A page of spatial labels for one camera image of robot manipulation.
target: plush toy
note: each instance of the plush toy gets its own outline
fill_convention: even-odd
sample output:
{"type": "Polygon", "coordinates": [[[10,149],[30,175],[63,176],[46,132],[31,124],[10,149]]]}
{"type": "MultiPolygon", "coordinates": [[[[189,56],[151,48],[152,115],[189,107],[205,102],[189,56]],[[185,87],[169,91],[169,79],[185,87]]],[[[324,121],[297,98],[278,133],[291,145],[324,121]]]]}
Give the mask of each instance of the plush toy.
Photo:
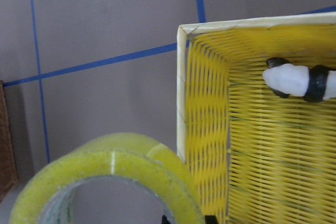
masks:
{"type": "Polygon", "coordinates": [[[266,63],[268,69],[262,73],[264,81],[281,98],[292,94],[307,102],[322,102],[336,97],[336,71],[332,68],[318,65],[309,69],[277,57],[266,63]]]}

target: brown object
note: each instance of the brown object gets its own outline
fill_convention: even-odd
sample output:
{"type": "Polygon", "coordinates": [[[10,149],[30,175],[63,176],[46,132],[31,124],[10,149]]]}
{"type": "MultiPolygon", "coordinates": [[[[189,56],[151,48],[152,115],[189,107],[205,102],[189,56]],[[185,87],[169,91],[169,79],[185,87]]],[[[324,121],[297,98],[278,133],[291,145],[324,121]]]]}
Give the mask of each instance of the brown object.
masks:
{"type": "Polygon", "coordinates": [[[0,202],[17,183],[4,87],[0,81],[0,202]]]}

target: toy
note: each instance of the toy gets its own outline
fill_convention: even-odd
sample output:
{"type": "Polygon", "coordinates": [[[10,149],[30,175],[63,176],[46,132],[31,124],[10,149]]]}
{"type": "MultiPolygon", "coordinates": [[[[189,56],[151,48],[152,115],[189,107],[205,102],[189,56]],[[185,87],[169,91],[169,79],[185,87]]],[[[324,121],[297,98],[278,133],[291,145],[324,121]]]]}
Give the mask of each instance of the toy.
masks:
{"type": "Polygon", "coordinates": [[[269,68],[262,73],[263,79],[281,98],[292,94],[307,102],[322,102],[336,97],[336,71],[332,68],[317,65],[309,69],[278,57],[269,58],[266,63],[269,68]]]}

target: floor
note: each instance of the floor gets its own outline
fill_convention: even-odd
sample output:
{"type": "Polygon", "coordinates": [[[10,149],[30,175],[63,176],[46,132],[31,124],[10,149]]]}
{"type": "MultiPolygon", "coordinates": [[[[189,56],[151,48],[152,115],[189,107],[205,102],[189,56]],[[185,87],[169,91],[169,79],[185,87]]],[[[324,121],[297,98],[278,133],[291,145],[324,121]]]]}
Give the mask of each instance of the floor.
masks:
{"type": "MultiPolygon", "coordinates": [[[[0,78],[20,184],[49,162],[114,132],[176,150],[180,24],[335,10],[335,0],[0,0],[0,78]]],[[[123,183],[76,196],[78,223],[160,223],[161,203],[123,183]]]]}

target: yellow tape roll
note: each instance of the yellow tape roll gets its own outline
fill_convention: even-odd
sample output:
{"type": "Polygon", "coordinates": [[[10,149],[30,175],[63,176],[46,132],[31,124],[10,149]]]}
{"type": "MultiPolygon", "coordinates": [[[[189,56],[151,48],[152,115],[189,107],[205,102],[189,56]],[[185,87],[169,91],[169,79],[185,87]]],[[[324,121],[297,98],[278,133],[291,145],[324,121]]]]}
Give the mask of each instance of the yellow tape roll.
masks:
{"type": "Polygon", "coordinates": [[[103,136],[42,169],[15,202],[10,224],[70,224],[74,190],[88,179],[133,180],[162,199],[177,224],[204,224],[199,198],[184,163],[147,136],[103,136]]]}

